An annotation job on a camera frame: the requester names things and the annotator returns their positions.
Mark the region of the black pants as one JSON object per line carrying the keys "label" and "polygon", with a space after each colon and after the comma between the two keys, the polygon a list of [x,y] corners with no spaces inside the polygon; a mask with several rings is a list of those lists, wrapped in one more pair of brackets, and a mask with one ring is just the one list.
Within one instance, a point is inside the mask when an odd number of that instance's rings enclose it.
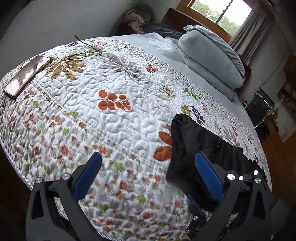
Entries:
{"label": "black pants", "polygon": [[195,156],[203,152],[211,163],[225,171],[245,175],[258,170],[263,178],[265,172],[260,166],[243,154],[243,149],[234,147],[190,117],[176,114],[171,122],[171,162],[166,181],[185,194],[191,194],[205,211],[213,212],[219,202],[213,199],[195,166]]}

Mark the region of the black metal chair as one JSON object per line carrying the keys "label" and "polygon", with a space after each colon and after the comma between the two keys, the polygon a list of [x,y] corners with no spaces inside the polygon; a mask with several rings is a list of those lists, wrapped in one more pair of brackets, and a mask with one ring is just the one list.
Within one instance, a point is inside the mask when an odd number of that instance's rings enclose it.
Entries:
{"label": "black metal chair", "polygon": [[271,113],[275,106],[273,100],[260,88],[257,90],[252,101],[247,105],[246,112],[248,113],[258,138],[262,141],[267,138],[270,131],[265,124],[266,117]]}

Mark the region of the floral quilted bedspread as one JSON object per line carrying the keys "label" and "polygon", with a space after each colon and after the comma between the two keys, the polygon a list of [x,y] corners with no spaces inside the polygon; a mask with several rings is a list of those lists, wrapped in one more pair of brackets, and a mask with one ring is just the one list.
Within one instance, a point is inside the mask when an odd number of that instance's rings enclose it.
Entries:
{"label": "floral quilted bedspread", "polygon": [[256,131],[187,76],[126,41],[85,42],[103,53],[67,60],[86,46],[57,46],[18,97],[1,93],[1,147],[29,187],[99,152],[102,168],[79,202],[95,229],[113,240],[181,240],[189,201],[165,180],[176,114],[242,148],[269,175]]}

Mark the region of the smartphone on bed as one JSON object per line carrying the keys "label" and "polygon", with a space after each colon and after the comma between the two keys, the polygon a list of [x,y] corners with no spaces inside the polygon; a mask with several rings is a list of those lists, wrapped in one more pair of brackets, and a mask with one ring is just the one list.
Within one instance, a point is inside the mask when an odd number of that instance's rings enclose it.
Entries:
{"label": "smartphone on bed", "polygon": [[3,92],[16,98],[28,82],[50,62],[51,58],[37,55],[4,86]]}

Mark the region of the light blue folded duvet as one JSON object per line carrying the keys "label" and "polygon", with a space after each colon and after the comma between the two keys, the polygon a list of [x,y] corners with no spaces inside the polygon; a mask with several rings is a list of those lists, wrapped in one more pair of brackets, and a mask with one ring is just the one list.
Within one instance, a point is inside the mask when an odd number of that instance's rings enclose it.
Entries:
{"label": "light blue folded duvet", "polygon": [[230,101],[243,86],[245,69],[238,54],[221,37],[200,25],[187,25],[179,40],[185,64]]}

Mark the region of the eyeglasses on bed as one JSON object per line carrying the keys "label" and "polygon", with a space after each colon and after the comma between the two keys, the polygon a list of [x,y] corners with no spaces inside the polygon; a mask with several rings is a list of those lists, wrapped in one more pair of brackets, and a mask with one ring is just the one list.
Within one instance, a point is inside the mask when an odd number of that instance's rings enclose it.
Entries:
{"label": "eyeglasses on bed", "polygon": [[86,48],[71,50],[70,54],[66,55],[67,60],[76,60],[76,59],[82,59],[86,57],[100,56],[104,51],[103,47],[95,47],[91,44],[88,44],[85,41],[82,41],[76,35],[75,35],[75,38],[77,42],[85,45]]}

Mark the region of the grey curtain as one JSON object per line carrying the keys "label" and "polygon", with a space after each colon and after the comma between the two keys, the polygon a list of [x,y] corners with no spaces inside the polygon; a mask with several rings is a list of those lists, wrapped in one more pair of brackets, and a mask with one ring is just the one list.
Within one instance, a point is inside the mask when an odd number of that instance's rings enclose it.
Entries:
{"label": "grey curtain", "polygon": [[228,44],[246,65],[252,61],[257,47],[268,30],[271,19],[271,14],[265,8],[257,6],[229,41]]}

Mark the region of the wooden framed window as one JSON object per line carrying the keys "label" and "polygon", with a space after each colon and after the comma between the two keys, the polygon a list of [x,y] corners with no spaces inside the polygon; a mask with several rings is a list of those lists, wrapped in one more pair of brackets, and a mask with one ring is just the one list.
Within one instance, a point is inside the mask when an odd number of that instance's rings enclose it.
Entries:
{"label": "wooden framed window", "polygon": [[253,5],[253,1],[244,0],[183,0],[176,9],[229,42],[251,13]]}

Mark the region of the dark wooden headboard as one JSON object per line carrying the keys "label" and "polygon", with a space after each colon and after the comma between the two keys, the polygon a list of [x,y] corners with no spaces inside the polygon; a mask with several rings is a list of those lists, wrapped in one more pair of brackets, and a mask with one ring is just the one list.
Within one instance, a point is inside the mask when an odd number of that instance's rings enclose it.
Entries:
{"label": "dark wooden headboard", "polygon": [[203,26],[212,32],[216,33],[219,37],[221,37],[226,42],[229,42],[232,38],[224,29],[222,29],[219,25],[216,25],[210,20],[206,20],[203,15],[202,21],[198,21],[193,17],[182,13],[181,11],[173,8],[169,8],[166,12],[165,16],[161,20],[161,23],[173,28],[174,30],[179,31],[180,33],[185,33],[184,27],[187,25],[199,25]]}

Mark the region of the pile of clothes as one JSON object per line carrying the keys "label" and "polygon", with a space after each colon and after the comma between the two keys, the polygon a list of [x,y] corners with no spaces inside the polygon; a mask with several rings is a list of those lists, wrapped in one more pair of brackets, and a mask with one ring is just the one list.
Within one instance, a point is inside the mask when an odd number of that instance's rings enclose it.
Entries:
{"label": "pile of clothes", "polygon": [[154,12],[147,4],[138,4],[119,17],[116,36],[157,33],[164,38],[178,40],[182,33],[163,24],[154,22]]}

